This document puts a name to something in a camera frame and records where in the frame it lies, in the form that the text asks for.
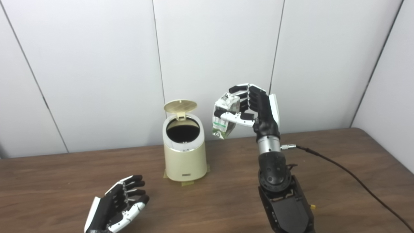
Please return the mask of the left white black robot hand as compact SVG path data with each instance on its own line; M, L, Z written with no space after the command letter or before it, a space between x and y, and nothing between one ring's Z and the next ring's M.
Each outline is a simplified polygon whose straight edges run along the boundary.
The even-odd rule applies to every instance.
M128 226L146 207L150 197L143 176L131 175L117 181L102 197L95 196L91 204L85 233L118 233Z

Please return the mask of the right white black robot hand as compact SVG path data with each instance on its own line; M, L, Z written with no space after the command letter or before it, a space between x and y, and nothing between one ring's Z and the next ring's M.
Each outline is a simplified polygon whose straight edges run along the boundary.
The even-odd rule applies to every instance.
M266 90L251 83L235 85L229 88L229 94L241 100L239 109L215 110L214 117L251 127L258 139L263 136L280 138L278 102L275 94L267 94Z

